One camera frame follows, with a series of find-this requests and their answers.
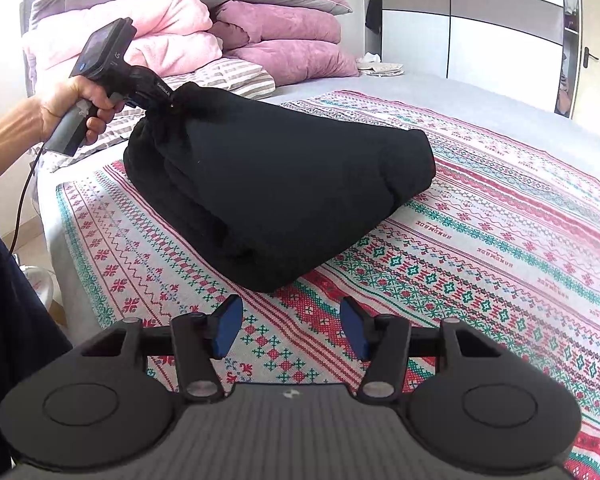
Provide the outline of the person left forearm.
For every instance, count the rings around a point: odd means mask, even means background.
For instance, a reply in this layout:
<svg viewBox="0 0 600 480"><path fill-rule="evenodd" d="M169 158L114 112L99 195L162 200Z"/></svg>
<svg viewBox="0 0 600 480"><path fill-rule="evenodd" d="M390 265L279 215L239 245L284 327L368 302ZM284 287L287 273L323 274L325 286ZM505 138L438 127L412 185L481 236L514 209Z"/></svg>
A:
<svg viewBox="0 0 600 480"><path fill-rule="evenodd" d="M41 101L29 98L0 120L0 177L29 148L47 138Z"/></svg>

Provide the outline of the person left hand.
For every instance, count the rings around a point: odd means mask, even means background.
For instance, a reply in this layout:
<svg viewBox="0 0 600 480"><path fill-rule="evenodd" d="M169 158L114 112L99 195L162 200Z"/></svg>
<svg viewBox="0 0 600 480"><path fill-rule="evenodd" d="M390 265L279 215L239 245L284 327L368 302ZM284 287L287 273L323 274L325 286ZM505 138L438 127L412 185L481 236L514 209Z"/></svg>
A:
<svg viewBox="0 0 600 480"><path fill-rule="evenodd" d="M83 77L75 76L54 86L44 88L36 95L41 110L41 141L47 141L61 118L79 100L87 100L97 107L96 115L86 121L85 144L93 144L104 133L114 116L122 111L125 102L114 103L99 84Z"/></svg>

